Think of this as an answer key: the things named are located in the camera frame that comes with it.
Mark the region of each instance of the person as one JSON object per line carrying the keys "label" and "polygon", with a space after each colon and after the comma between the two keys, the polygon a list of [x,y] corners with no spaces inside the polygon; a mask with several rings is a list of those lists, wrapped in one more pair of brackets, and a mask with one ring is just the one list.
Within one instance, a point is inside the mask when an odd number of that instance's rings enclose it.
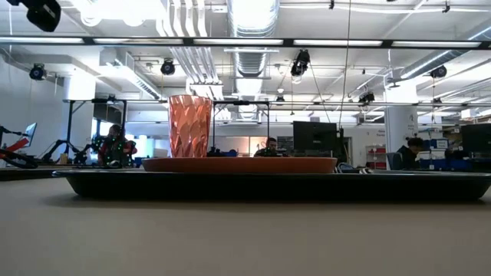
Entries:
{"label": "person", "polygon": [[407,146],[402,146],[397,152],[402,155],[402,169],[419,169],[416,162],[417,154],[423,151],[423,139],[414,137],[407,139]]}
{"label": "person", "polygon": [[104,165],[104,158],[110,157],[112,160],[118,161],[120,159],[120,151],[117,148],[119,139],[122,137],[124,141],[123,153],[124,154],[135,154],[137,153],[137,148],[135,148],[134,142],[128,141],[124,138],[124,133],[121,133],[121,126],[114,124],[109,129],[109,133],[107,138],[104,140],[103,145],[99,149],[99,153],[97,155],[99,165]]}
{"label": "person", "polygon": [[269,137],[266,140],[266,147],[255,152],[254,157],[276,157],[278,156],[276,148],[278,147],[278,142],[275,138]]}

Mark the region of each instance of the orange plate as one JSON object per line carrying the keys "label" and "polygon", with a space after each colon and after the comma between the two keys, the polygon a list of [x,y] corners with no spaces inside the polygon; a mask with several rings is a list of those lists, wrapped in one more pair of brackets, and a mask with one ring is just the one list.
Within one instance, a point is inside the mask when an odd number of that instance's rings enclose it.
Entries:
{"label": "orange plate", "polygon": [[147,172],[172,173],[333,173],[335,158],[206,157],[144,159]]}

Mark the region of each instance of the computer monitor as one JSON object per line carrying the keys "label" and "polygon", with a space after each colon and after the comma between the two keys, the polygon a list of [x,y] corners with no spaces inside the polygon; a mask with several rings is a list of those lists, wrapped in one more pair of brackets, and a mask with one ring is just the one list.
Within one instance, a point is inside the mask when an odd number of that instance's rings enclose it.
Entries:
{"label": "computer monitor", "polygon": [[27,134],[27,136],[24,136],[24,138],[27,138],[29,140],[29,143],[27,145],[25,145],[24,148],[31,146],[32,138],[34,137],[34,132],[36,131],[37,125],[38,125],[38,123],[33,123],[33,124],[28,125],[28,127],[25,128],[24,133]]}
{"label": "computer monitor", "polygon": [[293,122],[293,147],[295,151],[336,150],[338,132],[335,123]]}
{"label": "computer monitor", "polygon": [[467,152],[491,152],[491,123],[462,126],[462,146]]}

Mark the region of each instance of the beige table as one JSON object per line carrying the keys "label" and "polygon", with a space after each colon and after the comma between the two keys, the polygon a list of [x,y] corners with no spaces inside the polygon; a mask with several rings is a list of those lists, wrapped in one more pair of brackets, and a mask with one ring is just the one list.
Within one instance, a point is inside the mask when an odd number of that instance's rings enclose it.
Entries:
{"label": "beige table", "polygon": [[0,183],[0,229],[5,276],[491,271],[491,205],[485,202],[97,202],[78,198],[65,179],[40,179]]}

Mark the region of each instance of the textured glass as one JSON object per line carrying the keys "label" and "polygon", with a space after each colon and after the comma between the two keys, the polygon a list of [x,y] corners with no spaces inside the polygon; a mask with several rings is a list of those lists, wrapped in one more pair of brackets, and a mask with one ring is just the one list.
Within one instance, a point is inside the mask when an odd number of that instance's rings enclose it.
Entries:
{"label": "textured glass", "polygon": [[169,138],[172,157],[206,157],[212,101],[205,97],[169,97]]}

